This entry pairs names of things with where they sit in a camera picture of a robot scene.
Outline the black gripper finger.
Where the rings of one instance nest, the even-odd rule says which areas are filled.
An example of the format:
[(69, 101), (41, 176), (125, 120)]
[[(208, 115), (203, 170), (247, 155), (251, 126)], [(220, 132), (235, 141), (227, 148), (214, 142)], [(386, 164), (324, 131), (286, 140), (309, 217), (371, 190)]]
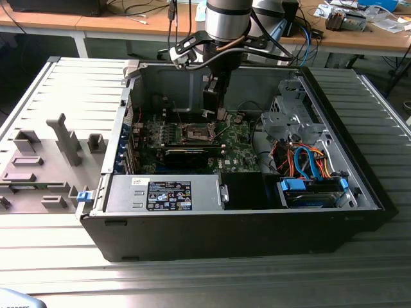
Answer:
[(222, 74), (221, 75), (221, 82), (222, 82), (222, 88), (221, 88), (221, 107), (224, 107), (224, 102), (225, 102), (225, 95), (227, 93), (227, 88), (230, 83), (230, 74)]
[(223, 107), (225, 96), (225, 76), (210, 75), (203, 90), (203, 109), (205, 114), (216, 114)]

